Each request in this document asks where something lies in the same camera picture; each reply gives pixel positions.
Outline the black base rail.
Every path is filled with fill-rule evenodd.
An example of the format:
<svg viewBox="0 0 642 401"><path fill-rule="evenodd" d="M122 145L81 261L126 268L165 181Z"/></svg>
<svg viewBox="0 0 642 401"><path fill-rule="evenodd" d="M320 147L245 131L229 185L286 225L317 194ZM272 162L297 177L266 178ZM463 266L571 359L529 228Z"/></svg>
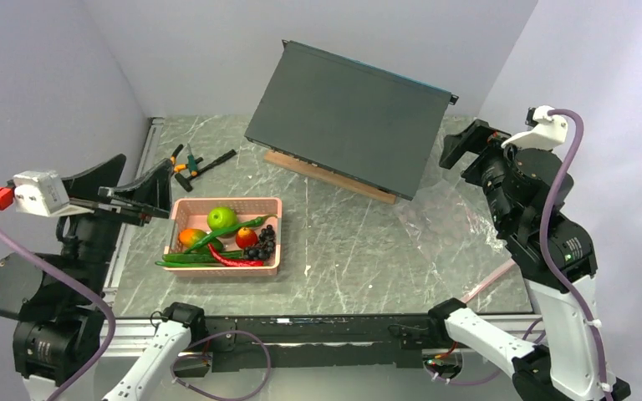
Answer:
<svg viewBox="0 0 642 401"><path fill-rule="evenodd" d="M287 316L211 316L214 339L192 345L174 371L183 378L260 368L390 365L422 368L455 351L425 313Z"/></svg>

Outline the red chili pepper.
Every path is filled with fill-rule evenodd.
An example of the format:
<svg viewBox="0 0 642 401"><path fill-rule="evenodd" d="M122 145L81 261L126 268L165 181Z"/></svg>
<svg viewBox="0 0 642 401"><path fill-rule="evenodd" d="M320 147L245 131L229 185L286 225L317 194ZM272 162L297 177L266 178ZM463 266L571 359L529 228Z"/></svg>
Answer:
<svg viewBox="0 0 642 401"><path fill-rule="evenodd" d="M228 266L228 267L243 267L243 266L251 266L251 267L259 267L259 266L264 266L264 261L261 260L246 260L246 259L231 259L224 257L222 254L220 254L216 248L212 244L207 245L208 250L211 253L211 256L221 263L223 266Z"/></svg>

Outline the wooden board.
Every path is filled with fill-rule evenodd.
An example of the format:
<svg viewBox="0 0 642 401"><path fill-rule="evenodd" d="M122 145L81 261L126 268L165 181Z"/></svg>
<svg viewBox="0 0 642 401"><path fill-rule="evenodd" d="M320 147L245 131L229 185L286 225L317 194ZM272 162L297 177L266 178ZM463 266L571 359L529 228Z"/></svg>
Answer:
<svg viewBox="0 0 642 401"><path fill-rule="evenodd" d="M397 196L392 195L383 190L377 189L373 186L364 184L358 180L354 180L343 175L326 170L316 164L308 163L292 156L283 153L268 150L263 159L270 164L290 170L300 175L305 175L308 178L321 180L322 182L336 185L340 188L350 190L354 193L365 195L371 199L383 202L388 205L396 203Z"/></svg>

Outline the green cucumber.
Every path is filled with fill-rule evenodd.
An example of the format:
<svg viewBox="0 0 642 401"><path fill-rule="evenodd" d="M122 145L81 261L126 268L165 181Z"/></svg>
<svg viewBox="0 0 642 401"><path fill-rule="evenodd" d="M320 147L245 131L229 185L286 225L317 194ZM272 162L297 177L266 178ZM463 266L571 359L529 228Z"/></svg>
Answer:
<svg viewBox="0 0 642 401"><path fill-rule="evenodd" d="M224 257L231 259L243 259L240 251L225 251L221 253ZM216 261L211 253L168 253L164 254L159 261L155 261L157 266L171 268L218 268L226 267Z"/></svg>

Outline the aluminium frame rail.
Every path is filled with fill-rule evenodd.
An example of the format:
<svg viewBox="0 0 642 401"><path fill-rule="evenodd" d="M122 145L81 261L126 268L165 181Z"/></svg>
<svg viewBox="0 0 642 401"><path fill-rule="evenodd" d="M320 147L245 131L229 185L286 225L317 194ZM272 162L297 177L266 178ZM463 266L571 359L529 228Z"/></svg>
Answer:
<svg viewBox="0 0 642 401"><path fill-rule="evenodd" d="M145 188L145 176L152 167L156 167L155 153L161 138L161 132L165 123L164 117L154 117L150 119L150 127L145 139L144 148L141 152L139 165L135 173L135 179L123 187L122 195L116 199L124 206L134 208L145 208L145 198L147 189ZM120 284L120 278L125 268L125 259L130 247L132 233L128 227L122 226L118 240L116 242L115 252L109 264L107 277L104 280L104 301L113 307L117 290Z"/></svg>

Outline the green lime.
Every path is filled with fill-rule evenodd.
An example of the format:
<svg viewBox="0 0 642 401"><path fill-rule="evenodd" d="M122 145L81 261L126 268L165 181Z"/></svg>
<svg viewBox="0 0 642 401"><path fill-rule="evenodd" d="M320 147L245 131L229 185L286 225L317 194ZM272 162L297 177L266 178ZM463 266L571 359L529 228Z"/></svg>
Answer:
<svg viewBox="0 0 642 401"><path fill-rule="evenodd" d="M238 223L237 213L227 206L218 206L208 213L206 223L211 231L227 229Z"/></svg>

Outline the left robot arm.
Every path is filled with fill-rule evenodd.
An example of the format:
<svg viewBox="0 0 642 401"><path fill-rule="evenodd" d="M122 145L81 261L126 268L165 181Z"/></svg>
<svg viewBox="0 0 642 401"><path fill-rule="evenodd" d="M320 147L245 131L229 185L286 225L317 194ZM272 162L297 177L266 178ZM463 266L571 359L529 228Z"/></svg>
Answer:
<svg viewBox="0 0 642 401"><path fill-rule="evenodd" d="M16 323L13 361L33 400L94 400L95 369L115 337L105 279L124 225L171 213L173 164L161 160L127 185L117 155L70 177L27 170L0 187L0 211L57 221L57 254L35 253L0 228L0 317Z"/></svg>

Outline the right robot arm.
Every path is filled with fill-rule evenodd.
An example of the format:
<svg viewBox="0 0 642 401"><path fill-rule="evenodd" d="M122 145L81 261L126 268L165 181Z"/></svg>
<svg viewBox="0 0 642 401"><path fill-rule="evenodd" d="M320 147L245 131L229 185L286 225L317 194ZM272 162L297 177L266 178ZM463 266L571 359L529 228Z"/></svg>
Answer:
<svg viewBox="0 0 642 401"><path fill-rule="evenodd" d="M479 353L511 380L524 400L624 400L629 384L609 368L594 299L592 239L561 212L573 187L547 146L522 145L483 120L443 141L440 166L472 153L462 178L481 188L497 238L504 241L538 305L547 342L516 338L451 298L428 313L438 347L456 342Z"/></svg>

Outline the dark grey rack box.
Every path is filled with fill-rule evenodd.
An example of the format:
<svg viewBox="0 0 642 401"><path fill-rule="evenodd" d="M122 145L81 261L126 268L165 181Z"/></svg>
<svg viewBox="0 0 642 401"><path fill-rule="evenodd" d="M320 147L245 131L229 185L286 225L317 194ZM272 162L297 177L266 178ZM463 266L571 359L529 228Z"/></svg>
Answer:
<svg viewBox="0 0 642 401"><path fill-rule="evenodd" d="M457 100L448 90L285 41L244 136L410 201Z"/></svg>

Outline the green handled screwdriver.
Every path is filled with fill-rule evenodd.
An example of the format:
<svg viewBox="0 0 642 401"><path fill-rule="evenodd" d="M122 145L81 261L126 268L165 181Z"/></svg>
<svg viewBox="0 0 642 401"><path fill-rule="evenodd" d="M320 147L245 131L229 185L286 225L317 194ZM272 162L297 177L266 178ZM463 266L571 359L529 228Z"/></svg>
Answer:
<svg viewBox="0 0 642 401"><path fill-rule="evenodd" d="M196 157L193 155L190 144L186 145L186 150L187 150L186 168L189 172L190 177L195 177L198 175L198 165L197 165L198 162L196 161Z"/></svg>

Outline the clear zip top bag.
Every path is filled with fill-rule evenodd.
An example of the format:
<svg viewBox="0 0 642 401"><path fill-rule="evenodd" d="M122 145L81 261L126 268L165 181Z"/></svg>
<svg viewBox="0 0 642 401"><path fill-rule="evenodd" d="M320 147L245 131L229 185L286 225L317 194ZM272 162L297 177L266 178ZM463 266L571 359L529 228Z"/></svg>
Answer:
<svg viewBox="0 0 642 401"><path fill-rule="evenodd" d="M398 201L393 212L430 276L446 285L450 297L487 312L514 264L497 239L485 201L472 202L441 182L419 190L413 200Z"/></svg>

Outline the pink plastic basket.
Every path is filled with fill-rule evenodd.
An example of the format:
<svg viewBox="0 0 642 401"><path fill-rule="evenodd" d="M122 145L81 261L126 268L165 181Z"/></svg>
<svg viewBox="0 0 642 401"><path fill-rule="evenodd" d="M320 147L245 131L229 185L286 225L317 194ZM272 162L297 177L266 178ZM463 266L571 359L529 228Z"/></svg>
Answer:
<svg viewBox="0 0 642 401"><path fill-rule="evenodd" d="M194 264L191 267L168 267L164 269L178 277L267 277L275 276L281 261L281 223L282 201L276 197L237 197L237 198L181 198L171 212L174 226L171 241L163 253L181 253L186 248L178 236L184 229L200 229L209 232L207 216L214 208L226 206L232 209L240 222L268 215L264 224L273 227L276 233L275 250L264 266L232 267L220 263Z"/></svg>

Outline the long green chili pepper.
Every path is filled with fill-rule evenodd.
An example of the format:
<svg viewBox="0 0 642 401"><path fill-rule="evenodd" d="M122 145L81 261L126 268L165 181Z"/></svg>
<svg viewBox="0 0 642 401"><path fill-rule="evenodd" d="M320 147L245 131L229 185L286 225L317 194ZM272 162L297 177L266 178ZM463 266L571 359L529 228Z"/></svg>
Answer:
<svg viewBox="0 0 642 401"><path fill-rule="evenodd" d="M236 225L233 225L233 226L214 230L206 234L205 236L203 236L199 241L195 242L192 246L186 249L184 253L189 254L189 253L192 253L193 251L197 251L198 249L209 244L213 239L217 239L219 236L225 236L231 233L234 234L241 228L259 227L270 218L278 218L278 215L267 214L264 216L258 216L254 219L251 219L250 221L244 221L241 223L237 223Z"/></svg>

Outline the orange green mango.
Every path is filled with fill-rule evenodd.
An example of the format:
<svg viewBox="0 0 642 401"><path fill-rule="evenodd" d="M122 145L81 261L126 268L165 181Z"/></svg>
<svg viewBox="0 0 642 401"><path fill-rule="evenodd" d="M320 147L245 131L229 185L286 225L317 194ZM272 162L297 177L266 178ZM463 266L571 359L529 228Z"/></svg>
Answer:
<svg viewBox="0 0 642 401"><path fill-rule="evenodd" d="M198 241L202 240L207 235L208 232L204 230L186 228L182 230L178 235L178 241L180 242L184 252L209 253L210 250L207 245L196 248L193 251L189 251ZM210 240L209 245L212 245L212 247L215 248L216 251L223 251L225 249L225 245L217 238L213 238L212 240Z"/></svg>

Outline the orange handled pliers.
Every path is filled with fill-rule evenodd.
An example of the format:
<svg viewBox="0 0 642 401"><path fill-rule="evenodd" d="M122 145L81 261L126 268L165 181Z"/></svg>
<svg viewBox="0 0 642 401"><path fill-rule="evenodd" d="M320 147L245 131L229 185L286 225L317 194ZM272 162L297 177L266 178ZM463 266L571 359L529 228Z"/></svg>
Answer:
<svg viewBox="0 0 642 401"><path fill-rule="evenodd" d="M173 165L173 170L172 170L172 174L173 175L178 174L182 170L186 169L186 164L185 163L178 163L177 162L177 158L178 158L179 154L182 152L183 149L184 149L184 145L183 144L178 144L178 146L175 147L175 149L171 153L170 162Z"/></svg>

